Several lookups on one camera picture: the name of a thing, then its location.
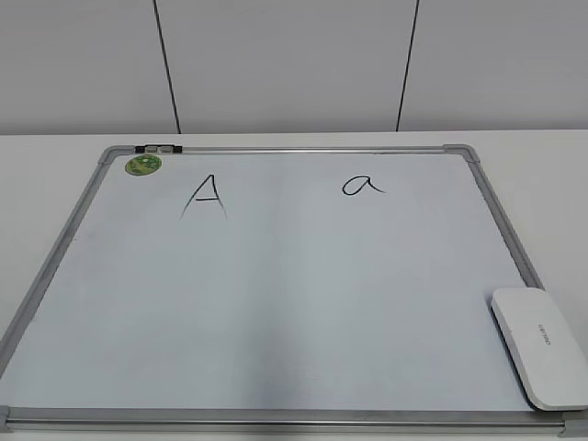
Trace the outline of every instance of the green round sticker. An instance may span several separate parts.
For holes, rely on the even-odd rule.
[[[129,175],[145,176],[150,175],[162,166],[162,160],[152,154],[142,154],[127,162],[125,170]]]

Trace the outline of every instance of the white wall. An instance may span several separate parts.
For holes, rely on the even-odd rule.
[[[588,129],[588,1],[421,0],[400,130]]]
[[[394,130],[416,0],[157,0],[184,133]],[[400,130],[588,129],[588,1],[421,0]],[[153,0],[0,0],[0,134],[169,133]]]
[[[394,130],[415,0],[159,0],[183,132]]]
[[[149,0],[2,0],[0,134],[172,133]]]

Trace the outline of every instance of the whiteboard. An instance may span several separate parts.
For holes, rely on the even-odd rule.
[[[489,310],[525,283],[462,156],[160,157],[108,168],[1,404],[530,410]]]

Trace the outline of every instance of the whiteboard tray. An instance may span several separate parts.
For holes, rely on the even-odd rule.
[[[145,147],[104,153],[6,332],[8,428],[569,424],[526,403],[492,320],[494,288],[541,284],[470,147],[146,149],[151,177],[124,172]]]

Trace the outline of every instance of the white table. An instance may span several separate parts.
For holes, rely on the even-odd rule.
[[[330,133],[273,135],[88,135],[0,137],[0,331],[8,326],[102,151],[114,144],[190,146],[381,146],[467,143],[513,223],[546,289],[588,354],[588,130]],[[380,435],[283,435],[308,439]],[[138,434],[0,435],[24,439],[161,439]],[[169,439],[209,439],[170,434]],[[255,435],[215,435],[257,439]]]

